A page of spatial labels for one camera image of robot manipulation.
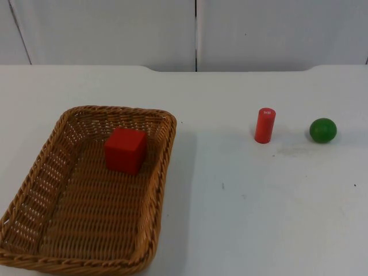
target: red wooden cylinder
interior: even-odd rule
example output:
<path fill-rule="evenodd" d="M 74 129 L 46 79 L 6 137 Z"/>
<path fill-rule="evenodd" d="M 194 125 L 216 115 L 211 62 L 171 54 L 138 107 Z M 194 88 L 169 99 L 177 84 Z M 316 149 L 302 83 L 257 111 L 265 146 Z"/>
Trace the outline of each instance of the red wooden cylinder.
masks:
<path fill-rule="evenodd" d="M 276 112 L 271 108 L 259 110 L 254 140 L 261 144 L 267 144 L 271 140 L 275 117 Z"/>

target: white wall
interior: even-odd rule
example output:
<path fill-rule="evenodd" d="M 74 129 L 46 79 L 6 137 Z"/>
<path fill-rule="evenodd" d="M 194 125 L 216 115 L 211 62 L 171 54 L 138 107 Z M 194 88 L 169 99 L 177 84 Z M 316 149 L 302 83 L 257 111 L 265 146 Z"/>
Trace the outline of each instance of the white wall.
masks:
<path fill-rule="evenodd" d="M 367 0 L 198 0 L 199 71 L 365 64 Z"/>
<path fill-rule="evenodd" d="M 194 0 L 11 0 L 32 64 L 194 71 Z"/>
<path fill-rule="evenodd" d="M 29 64 L 7 0 L 0 0 L 0 64 Z"/>

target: basket side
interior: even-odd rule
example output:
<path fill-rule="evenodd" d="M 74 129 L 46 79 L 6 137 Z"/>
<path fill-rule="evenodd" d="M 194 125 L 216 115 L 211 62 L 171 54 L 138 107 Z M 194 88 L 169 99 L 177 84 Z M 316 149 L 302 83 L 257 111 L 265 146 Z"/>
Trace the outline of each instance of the basket side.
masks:
<path fill-rule="evenodd" d="M 170 113 L 165 115 L 160 124 L 158 136 L 163 139 L 162 148 L 144 196 L 139 222 L 139 235 L 136 239 L 138 250 L 132 256 L 132 262 L 142 262 L 144 260 L 148 265 L 155 256 L 161 229 L 166 172 L 175 138 L 176 125 L 177 121 Z"/>
<path fill-rule="evenodd" d="M 67 140 L 55 147 L 64 132 L 74 133 L 68 127 L 70 114 L 63 113 L 56 123 L 21 188 L 1 218 L 0 248 L 18 254 L 37 252 L 46 220 L 63 186 L 62 175 L 66 174 L 64 170 L 68 170 L 67 164 L 73 158 L 72 144 L 75 141 Z"/>

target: green ball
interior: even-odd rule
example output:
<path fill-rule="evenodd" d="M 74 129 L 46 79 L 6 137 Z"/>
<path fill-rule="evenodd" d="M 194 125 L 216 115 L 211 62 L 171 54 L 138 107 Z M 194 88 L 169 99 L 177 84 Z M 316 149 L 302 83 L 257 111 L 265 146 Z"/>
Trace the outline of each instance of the green ball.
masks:
<path fill-rule="evenodd" d="M 327 118 L 321 118 L 312 122 L 309 134 L 317 143 L 328 143 L 335 138 L 338 128 L 335 123 Z"/>

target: red block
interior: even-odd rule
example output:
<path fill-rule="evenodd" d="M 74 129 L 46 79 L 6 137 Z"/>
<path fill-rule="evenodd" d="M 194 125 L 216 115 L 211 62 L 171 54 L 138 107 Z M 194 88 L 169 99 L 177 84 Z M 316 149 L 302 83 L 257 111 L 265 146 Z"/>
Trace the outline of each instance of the red block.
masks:
<path fill-rule="evenodd" d="M 117 128 L 105 143 L 108 169 L 136 175 L 147 152 L 147 134 L 128 128 Z"/>

